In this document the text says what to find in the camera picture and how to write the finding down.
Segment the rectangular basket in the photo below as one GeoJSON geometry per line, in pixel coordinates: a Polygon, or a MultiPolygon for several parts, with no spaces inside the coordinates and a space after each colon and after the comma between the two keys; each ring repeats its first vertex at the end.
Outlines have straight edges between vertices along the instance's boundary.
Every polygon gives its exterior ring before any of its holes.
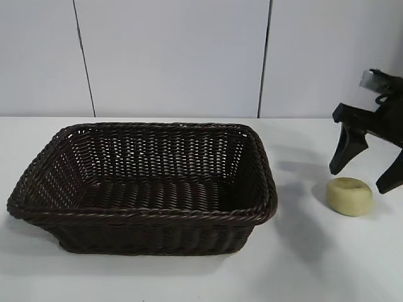
{"type": "Polygon", "coordinates": [[[248,126],[95,123],[58,132],[7,208],[69,252],[213,255],[244,246],[277,196],[248,126]]]}

